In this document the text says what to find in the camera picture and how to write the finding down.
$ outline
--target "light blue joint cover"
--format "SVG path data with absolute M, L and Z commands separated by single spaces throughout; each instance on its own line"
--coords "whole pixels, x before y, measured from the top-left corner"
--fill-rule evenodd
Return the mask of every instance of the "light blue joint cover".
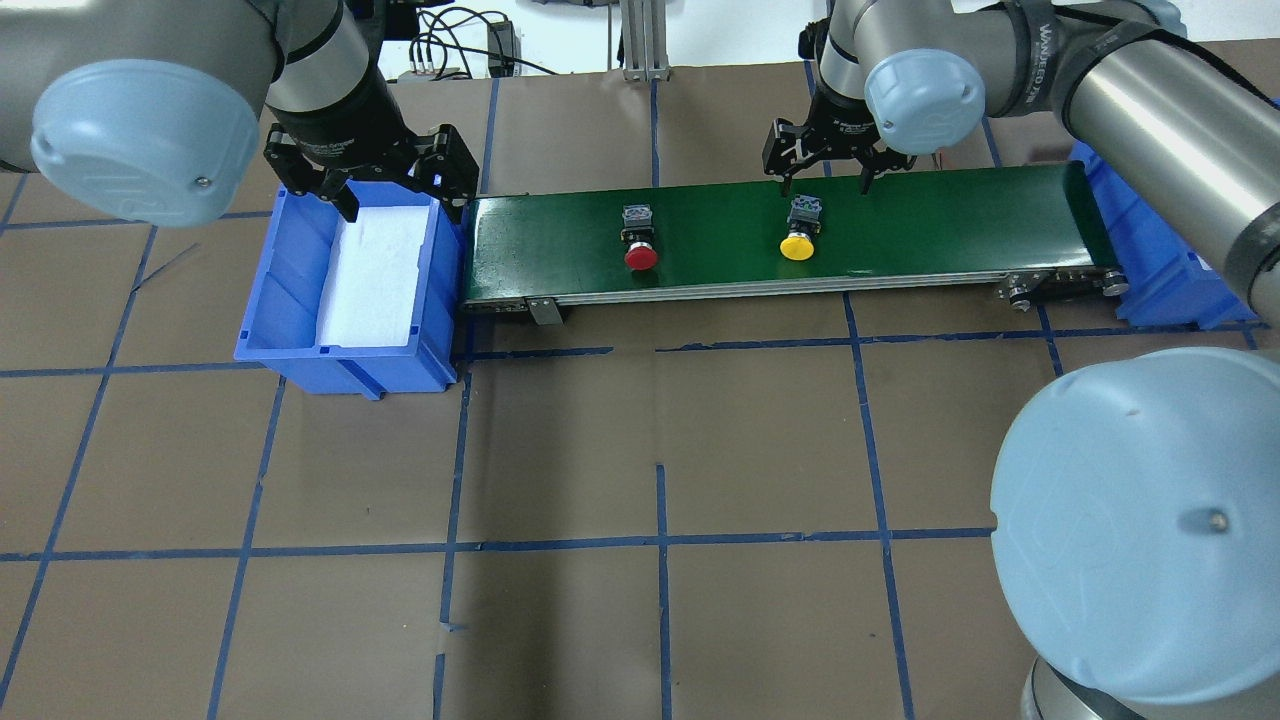
M 884 143 L 906 155 L 929 155 L 969 136 L 987 110 L 982 76 L 946 50 L 904 50 L 867 76 L 867 105 Z
M 1133 0 L 1138 5 L 1142 5 L 1144 10 L 1155 15 L 1156 22 L 1160 27 L 1167 29 L 1169 32 L 1185 38 L 1187 37 L 1187 23 L 1183 22 L 1183 12 L 1178 9 L 1169 0 Z
M 1193 705 L 1280 671 L 1280 364 L 1178 348 L 1070 373 L 1014 420 L 996 570 L 1044 660 Z
M 31 154 L 67 195 L 118 218 L 191 227 L 227 211 L 257 115 L 223 81 L 160 60 L 105 60 L 36 102 Z

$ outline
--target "metal bracket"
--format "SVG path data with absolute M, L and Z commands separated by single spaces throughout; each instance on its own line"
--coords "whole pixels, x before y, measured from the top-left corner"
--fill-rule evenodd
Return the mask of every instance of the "metal bracket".
M 561 315 L 559 306 L 556 305 L 554 299 L 530 297 L 525 304 L 529 305 L 529 314 L 534 316 L 534 322 L 539 325 L 564 324 L 564 318 Z
M 1014 310 L 1027 313 L 1033 305 L 1088 295 L 1119 297 L 1129 291 L 1129 279 L 1119 268 L 1071 268 L 1010 273 L 996 286 L 996 297 Z
M 667 79 L 667 0 L 622 0 L 622 77 Z

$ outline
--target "metal stand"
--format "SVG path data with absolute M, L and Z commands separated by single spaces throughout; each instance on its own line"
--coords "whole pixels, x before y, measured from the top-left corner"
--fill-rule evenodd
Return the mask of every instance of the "metal stand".
M 671 77 L 667 63 L 667 0 L 622 0 L 623 67 L 628 81 Z

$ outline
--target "brown paper floor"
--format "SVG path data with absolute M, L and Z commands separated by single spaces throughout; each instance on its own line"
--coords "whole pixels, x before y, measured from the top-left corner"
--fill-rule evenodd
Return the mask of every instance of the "brown paper floor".
M 1280 77 L 1275 42 L 1225 51 Z M 754 179 L 808 87 L 396 94 L 513 193 Z M 1014 164 L 1060 132 L 993 127 Z M 1280 345 L 886 291 L 485 320 L 445 393 L 307 396 L 230 356 L 273 199 L 255 161 L 233 214 L 156 232 L 0 177 L 0 719 L 1011 717 L 1032 652 L 987 493 L 1014 413 L 1091 363 Z

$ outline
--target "power adapter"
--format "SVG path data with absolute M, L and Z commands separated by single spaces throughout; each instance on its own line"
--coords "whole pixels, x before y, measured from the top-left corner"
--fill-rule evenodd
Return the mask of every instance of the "power adapter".
M 490 23 L 489 27 L 489 77 L 511 77 L 516 74 L 516 60 L 520 56 L 520 38 L 511 20 Z

